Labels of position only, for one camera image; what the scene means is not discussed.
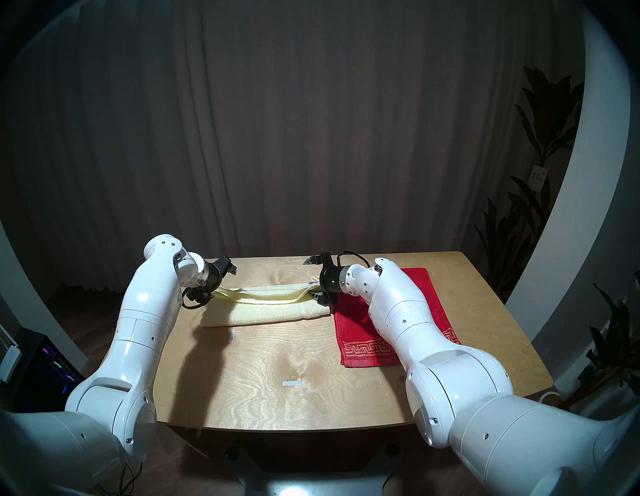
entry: black cable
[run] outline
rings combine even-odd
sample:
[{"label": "black cable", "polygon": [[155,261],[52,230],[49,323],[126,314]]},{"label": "black cable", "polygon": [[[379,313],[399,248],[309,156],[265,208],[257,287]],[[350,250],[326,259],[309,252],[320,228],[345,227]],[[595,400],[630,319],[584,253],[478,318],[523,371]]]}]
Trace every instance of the black cable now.
[{"label": "black cable", "polygon": [[102,495],[102,496],[118,496],[116,493],[110,493],[105,488],[103,488],[100,484],[96,484],[94,488]]},{"label": "black cable", "polygon": [[187,291],[189,291],[189,288],[185,288],[184,291],[182,292],[182,306],[184,308],[187,308],[189,310],[195,310],[196,308],[204,307],[209,302],[209,300],[207,300],[205,303],[199,303],[197,305],[193,305],[192,307],[187,307],[187,305],[184,304],[184,295],[187,294]]},{"label": "black cable", "polygon": [[124,474],[127,471],[128,464],[122,466],[122,473],[120,474],[120,484],[118,485],[118,496],[122,496],[122,483],[124,482]]},{"label": "black cable", "polygon": [[340,265],[340,257],[343,255],[354,255],[355,257],[358,257],[360,260],[362,260],[363,262],[365,262],[367,264],[367,269],[369,269],[371,267],[371,265],[369,264],[369,262],[367,262],[367,259],[365,259],[362,255],[359,255],[355,252],[350,252],[349,250],[344,250],[343,252],[338,253],[338,255],[336,256],[336,261],[338,262],[338,267],[341,267]]},{"label": "black cable", "polygon": [[129,473],[131,474],[131,480],[127,483],[126,486],[122,488],[122,492],[120,494],[124,496],[124,491],[126,491],[129,486],[131,486],[131,491],[129,491],[128,494],[128,496],[131,496],[133,494],[133,488],[136,486],[136,479],[142,473],[142,463],[140,463],[140,469],[138,470],[138,473],[136,475],[133,475],[133,470],[131,470],[130,466],[126,465],[126,467],[129,469]]}]

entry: potted plant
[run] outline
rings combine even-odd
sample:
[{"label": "potted plant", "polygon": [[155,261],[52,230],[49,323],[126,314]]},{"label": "potted plant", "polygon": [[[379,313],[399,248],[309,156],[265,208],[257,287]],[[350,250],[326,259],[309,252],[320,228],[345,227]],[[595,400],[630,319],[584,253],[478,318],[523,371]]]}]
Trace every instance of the potted plant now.
[{"label": "potted plant", "polygon": [[[640,271],[635,273],[640,284]],[[630,333],[629,310],[623,300],[614,303],[598,286],[611,310],[611,317],[603,336],[595,327],[589,327],[595,351],[590,349],[587,358],[591,361],[578,375],[580,387],[558,408],[569,410],[573,405],[609,385],[627,384],[636,396],[640,396],[640,332]]]},{"label": "potted plant", "polygon": [[[515,107],[527,138],[536,151],[534,172],[543,172],[533,174],[529,183],[510,176],[518,186],[518,192],[508,193],[511,201],[508,214],[498,220],[496,206],[487,198],[484,233],[474,224],[488,263],[485,280],[503,303],[520,279],[547,224],[553,205],[545,165],[558,150],[573,148],[570,142],[578,129],[584,91],[584,83],[571,88],[571,76],[551,83],[538,67],[525,67],[524,72],[531,90],[522,88],[522,91],[531,108],[533,126],[522,107]],[[567,127],[572,113],[573,125]]]}]

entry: folded towel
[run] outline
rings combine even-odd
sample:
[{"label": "folded towel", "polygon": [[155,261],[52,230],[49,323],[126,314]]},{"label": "folded towel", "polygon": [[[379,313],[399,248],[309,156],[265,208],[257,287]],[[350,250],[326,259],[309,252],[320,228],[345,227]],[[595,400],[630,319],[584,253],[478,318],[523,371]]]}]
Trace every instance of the folded towel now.
[{"label": "folded towel", "polygon": [[[440,298],[426,269],[402,269],[422,291],[434,323],[449,341],[460,344],[453,332]],[[340,363],[345,367],[379,367],[399,364],[393,347],[386,342],[369,318],[369,306],[362,298],[340,293],[335,304],[335,337],[340,347]]]},{"label": "folded towel", "polygon": [[227,289],[219,287],[200,318],[202,327],[246,326],[315,319],[330,314],[309,294],[317,282]]}]

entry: curtain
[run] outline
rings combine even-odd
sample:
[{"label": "curtain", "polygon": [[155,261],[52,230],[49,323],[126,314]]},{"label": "curtain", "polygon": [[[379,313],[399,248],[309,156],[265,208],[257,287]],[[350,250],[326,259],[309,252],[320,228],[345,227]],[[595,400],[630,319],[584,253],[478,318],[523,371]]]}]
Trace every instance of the curtain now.
[{"label": "curtain", "polygon": [[532,157],[513,103],[522,65],[548,68],[551,15],[89,0],[4,76],[12,165],[69,285],[123,289],[163,232],[205,257],[477,257],[486,197]]}]

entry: wooden floor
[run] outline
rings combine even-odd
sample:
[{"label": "wooden floor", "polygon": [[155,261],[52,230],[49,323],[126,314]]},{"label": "wooden floor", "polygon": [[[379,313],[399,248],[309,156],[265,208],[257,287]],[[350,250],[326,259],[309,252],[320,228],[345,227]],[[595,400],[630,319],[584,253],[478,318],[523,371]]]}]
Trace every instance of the wooden floor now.
[{"label": "wooden floor", "polygon": [[[47,302],[63,329],[89,358],[91,374],[115,332],[122,294],[62,287]],[[240,496],[244,490],[224,463],[225,450],[243,447],[268,472],[341,472],[364,467],[385,444],[398,445],[403,461],[383,494],[475,495],[483,487],[450,448],[428,447],[415,426],[318,433],[201,432],[159,424],[157,443],[136,481],[134,494]],[[115,491],[120,472],[105,480]]]}]

